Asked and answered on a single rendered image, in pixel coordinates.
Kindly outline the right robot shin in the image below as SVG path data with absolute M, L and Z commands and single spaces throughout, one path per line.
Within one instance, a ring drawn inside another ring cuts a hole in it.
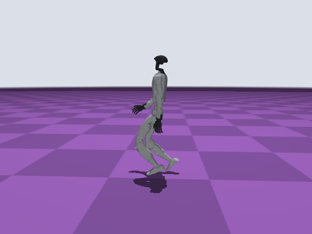
M 155 143 L 155 146 L 153 148 L 148 148 L 151 152 L 153 152 L 154 154 L 156 154 L 157 156 L 167 160 L 168 162 L 173 161 L 171 157 L 169 157 L 164 149 L 162 149 L 158 144 Z

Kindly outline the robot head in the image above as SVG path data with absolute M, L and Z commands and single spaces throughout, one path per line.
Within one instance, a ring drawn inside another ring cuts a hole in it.
M 165 74 L 164 70 L 162 68 L 159 68 L 159 65 L 168 62 L 167 58 L 165 56 L 157 56 L 154 58 L 154 60 L 156 61 L 156 70 L 160 71 L 160 73 Z

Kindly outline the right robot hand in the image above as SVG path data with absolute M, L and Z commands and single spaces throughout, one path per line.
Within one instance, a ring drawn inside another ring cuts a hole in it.
M 133 112 L 135 111 L 136 114 L 137 114 L 138 112 L 140 112 L 140 111 L 142 111 L 143 109 L 145 109 L 145 108 L 144 108 L 145 105 L 146 105 L 146 103 L 143 104 L 143 105 L 135 105 L 134 108 L 133 108 L 132 110 L 133 110 Z M 134 113 L 135 113 L 135 112 L 134 112 Z

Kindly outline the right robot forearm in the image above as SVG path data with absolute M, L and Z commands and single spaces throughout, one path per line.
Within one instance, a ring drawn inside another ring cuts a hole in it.
M 151 99 L 150 101 L 147 102 L 147 104 L 144 106 L 145 109 L 151 107 L 153 104 L 155 103 L 155 101 L 153 101 L 153 99 Z

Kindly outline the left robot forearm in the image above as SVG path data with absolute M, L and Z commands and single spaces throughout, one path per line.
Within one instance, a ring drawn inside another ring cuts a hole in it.
M 156 99 L 156 118 L 160 119 L 160 115 L 163 113 L 163 102 L 161 101 L 161 97 L 160 94 L 156 94 L 155 95 L 155 99 Z

